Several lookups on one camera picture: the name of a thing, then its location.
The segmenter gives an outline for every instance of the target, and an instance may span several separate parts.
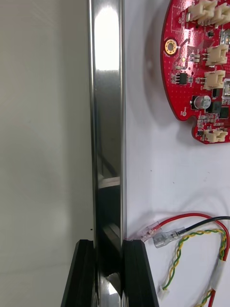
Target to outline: chrome tube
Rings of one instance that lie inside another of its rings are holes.
[[[121,306],[126,234],[123,0],[89,0],[94,242],[100,307]]]

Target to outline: white wall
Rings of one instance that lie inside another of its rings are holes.
[[[60,306],[92,239],[86,0],[0,0],[0,306]]]

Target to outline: black chip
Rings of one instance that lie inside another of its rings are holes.
[[[222,108],[221,101],[214,101],[211,103],[211,106],[206,110],[208,113],[220,113]]]
[[[188,74],[185,73],[185,72],[181,72],[180,77],[179,77],[179,84],[180,85],[186,85],[187,84],[187,78],[188,78]]]
[[[203,130],[198,130],[197,135],[198,135],[198,136],[202,136],[202,135],[204,135]]]
[[[229,118],[229,107],[228,106],[224,106],[221,108],[219,118],[221,119]]]
[[[220,89],[219,88],[214,88],[212,90],[212,96],[215,98],[215,97],[219,97],[220,95]]]

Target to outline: integrated circuit chip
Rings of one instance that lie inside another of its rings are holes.
[[[188,74],[185,72],[181,72],[178,78],[179,84],[180,85],[186,85],[187,84],[187,78]]]
[[[222,108],[221,101],[214,101],[211,103],[211,106],[206,110],[208,113],[220,113]]]
[[[228,106],[224,106],[221,108],[219,118],[221,119],[229,118],[229,107]]]

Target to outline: white connector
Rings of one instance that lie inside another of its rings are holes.
[[[201,23],[202,21],[213,18],[217,3],[217,0],[200,0],[197,5],[189,6],[188,12],[191,14],[191,20],[198,20]]]
[[[169,295],[169,290],[168,289],[163,290],[163,287],[160,286],[157,295],[158,295],[159,300],[162,301]]]
[[[211,19],[211,23],[215,26],[227,24],[230,22],[230,6],[227,3],[219,5],[214,12],[214,17]]]
[[[228,50],[229,50],[229,45],[219,45],[208,48],[207,49],[208,60],[206,62],[206,66],[227,64]]]
[[[228,132],[222,130],[205,130],[204,131],[207,140],[211,143],[224,142]]]
[[[209,71],[205,72],[206,83],[204,85],[205,90],[213,88],[224,88],[225,71]]]
[[[185,228],[175,229],[169,232],[161,232],[153,237],[153,242],[156,248],[161,248],[168,245],[170,242],[178,240],[185,234]]]

